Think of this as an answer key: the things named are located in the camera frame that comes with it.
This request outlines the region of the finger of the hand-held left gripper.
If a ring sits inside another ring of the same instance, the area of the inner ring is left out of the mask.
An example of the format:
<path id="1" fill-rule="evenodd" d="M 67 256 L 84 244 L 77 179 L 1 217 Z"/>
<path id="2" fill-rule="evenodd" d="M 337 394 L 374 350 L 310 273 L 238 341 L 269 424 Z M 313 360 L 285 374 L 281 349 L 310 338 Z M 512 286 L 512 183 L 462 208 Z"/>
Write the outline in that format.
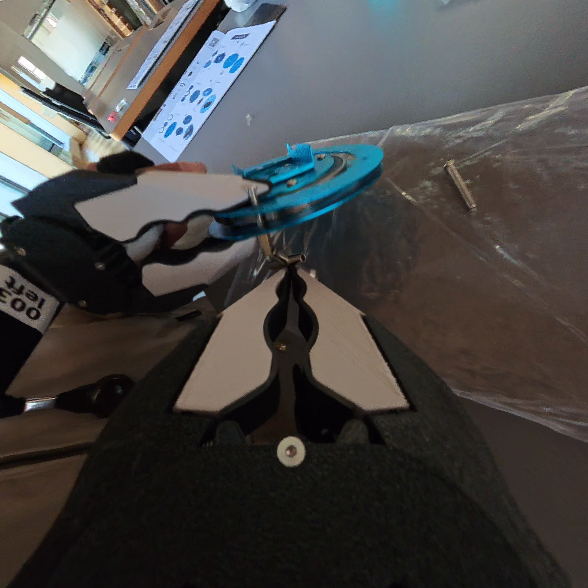
<path id="1" fill-rule="evenodd" d="M 155 297 L 209 286 L 253 254 L 256 242 L 250 238 L 230 243 L 228 248 L 197 254 L 180 265 L 151 263 L 142 269 L 142 284 Z"/>
<path id="2" fill-rule="evenodd" d="M 270 191 L 267 183 L 238 175 L 151 171 L 131 187 L 77 202 L 75 209 L 95 231 L 126 242 L 152 224 L 229 211 L 249 202 L 252 188 L 262 196 Z"/>

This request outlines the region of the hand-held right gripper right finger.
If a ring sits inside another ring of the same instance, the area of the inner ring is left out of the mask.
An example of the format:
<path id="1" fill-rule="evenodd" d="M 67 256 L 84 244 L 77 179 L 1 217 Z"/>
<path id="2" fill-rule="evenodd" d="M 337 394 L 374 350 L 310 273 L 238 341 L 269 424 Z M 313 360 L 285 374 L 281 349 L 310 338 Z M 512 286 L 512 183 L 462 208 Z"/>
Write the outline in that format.
<path id="1" fill-rule="evenodd" d="M 293 369 L 303 435 L 340 435 L 354 419 L 409 409 L 366 315 L 302 269 L 293 270 L 303 360 Z"/>

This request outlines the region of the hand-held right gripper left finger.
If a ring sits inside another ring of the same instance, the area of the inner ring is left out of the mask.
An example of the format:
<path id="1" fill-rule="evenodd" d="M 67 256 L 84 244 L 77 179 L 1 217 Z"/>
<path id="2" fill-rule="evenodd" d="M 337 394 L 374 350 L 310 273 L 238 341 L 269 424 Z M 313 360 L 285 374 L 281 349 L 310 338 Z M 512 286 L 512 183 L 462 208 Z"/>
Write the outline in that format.
<path id="1" fill-rule="evenodd" d="M 188 376 L 173 410 L 238 423 L 249 435 L 277 412 L 276 340 L 285 329 L 291 274 L 282 269 L 228 307 Z"/>

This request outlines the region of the metal cross socket wrench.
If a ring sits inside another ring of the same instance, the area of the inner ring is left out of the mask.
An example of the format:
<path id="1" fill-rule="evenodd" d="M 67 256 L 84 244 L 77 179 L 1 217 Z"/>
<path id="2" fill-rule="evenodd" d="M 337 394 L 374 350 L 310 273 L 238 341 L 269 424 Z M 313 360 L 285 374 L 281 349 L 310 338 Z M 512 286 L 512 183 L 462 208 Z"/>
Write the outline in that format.
<path id="1" fill-rule="evenodd" d="M 287 345 L 277 341 L 278 336 L 284 331 L 288 322 L 288 310 L 292 287 L 292 268 L 306 261 L 306 254 L 284 254 L 279 252 L 270 242 L 269 235 L 258 236 L 261 252 L 266 260 L 270 261 L 277 269 L 283 270 L 278 275 L 275 293 L 277 303 L 272 307 L 264 321 L 263 332 L 266 342 L 278 352 L 285 352 Z"/>

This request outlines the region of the teal round turntable base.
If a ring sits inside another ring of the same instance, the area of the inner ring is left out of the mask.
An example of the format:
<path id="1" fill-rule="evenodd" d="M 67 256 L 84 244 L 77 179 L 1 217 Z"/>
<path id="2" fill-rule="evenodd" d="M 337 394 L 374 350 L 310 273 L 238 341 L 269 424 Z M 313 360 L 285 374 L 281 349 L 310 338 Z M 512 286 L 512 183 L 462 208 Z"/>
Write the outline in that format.
<path id="1" fill-rule="evenodd" d="M 370 188 L 383 171 L 375 145 L 339 145 L 314 151 L 310 144 L 287 145 L 285 156 L 249 168 L 234 167 L 251 188 L 245 203 L 213 215 L 209 235 L 244 240 L 309 222 Z"/>

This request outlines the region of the person's left hand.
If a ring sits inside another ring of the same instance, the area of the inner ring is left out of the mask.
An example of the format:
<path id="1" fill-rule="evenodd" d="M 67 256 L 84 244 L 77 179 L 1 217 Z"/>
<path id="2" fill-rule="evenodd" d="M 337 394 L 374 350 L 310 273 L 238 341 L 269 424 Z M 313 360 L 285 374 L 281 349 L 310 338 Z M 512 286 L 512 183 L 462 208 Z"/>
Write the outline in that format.
<path id="1" fill-rule="evenodd" d="M 171 172 L 207 173 L 206 166 L 201 162 L 176 162 L 157 166 L 158 169 Z M 168 223 L 160 237 L 163 248 L 184 251 L 195 247 L 199 240 L 201 230 L 196 226 L 186 223 Z"/>

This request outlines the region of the white instruction sheet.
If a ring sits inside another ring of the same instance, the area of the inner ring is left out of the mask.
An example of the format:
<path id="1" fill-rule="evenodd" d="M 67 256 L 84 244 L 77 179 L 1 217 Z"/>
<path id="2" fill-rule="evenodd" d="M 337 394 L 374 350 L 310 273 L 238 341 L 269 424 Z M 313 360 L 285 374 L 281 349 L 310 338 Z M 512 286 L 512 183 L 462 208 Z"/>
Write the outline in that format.
<path id="1" fill-rule="evenodd" d="M 210 34 L 142 138 L 168 162 L 180 156 L 276 25 L 276 20 Z"/>

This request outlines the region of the large clear plastic bag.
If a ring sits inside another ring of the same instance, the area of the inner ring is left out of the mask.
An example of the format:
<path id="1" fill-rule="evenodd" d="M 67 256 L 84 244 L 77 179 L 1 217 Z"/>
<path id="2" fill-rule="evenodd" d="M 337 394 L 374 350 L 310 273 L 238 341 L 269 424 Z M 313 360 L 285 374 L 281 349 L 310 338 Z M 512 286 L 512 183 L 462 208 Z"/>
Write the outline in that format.
<path id="1" fill-rule="evenodd" d="M 344 143 L 380 179 L 274 242 L 458 396 L 587 442 L 587 87 L 311 145 Z"/>

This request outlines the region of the white paper sheet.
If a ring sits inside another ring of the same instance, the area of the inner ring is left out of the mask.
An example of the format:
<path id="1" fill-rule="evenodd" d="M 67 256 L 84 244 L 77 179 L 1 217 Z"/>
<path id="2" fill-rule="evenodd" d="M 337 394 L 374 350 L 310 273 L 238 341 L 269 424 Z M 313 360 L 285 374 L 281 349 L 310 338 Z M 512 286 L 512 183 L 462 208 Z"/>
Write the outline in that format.
<path id="1" fill-rule="evenodd" d="M 182 5 L 178 13 L 170 21 L 164 34 L 151 49 L 145 61 L 136 72 L 134 78 L 126 87 L 127 90 L 137 90 L 144 83 L 160 57 L 166 52 L 166 49 L 175 39 L 180 29 L 184 26 L 185 22 L 191 18 L 190 15 L 199 8 L 200 4 L 202 4 L 202 1 L 187 1 Z"/>

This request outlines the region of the long metal screw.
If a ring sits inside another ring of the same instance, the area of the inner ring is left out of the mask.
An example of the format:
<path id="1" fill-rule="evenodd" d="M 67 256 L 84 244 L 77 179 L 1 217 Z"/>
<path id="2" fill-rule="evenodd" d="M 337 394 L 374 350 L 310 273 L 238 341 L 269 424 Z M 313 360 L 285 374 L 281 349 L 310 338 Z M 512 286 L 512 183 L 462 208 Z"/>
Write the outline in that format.
<path id="1" fill-rule="evenodd" d="M 469 188 L 467 187 L 465 180 L 461 176 L 461 174 L 455 164 L 455 161 L 453 159 L 448 160 L 445 163 L 444 168 L 445 168 L 447 174 L 449 175 L 450 179 L 452 180 L 453 185 L 458 190 L 467 209 L 469 211 L 476 210 L 477 204 L 476 204 L 471 192 L 469 191 Z"/>

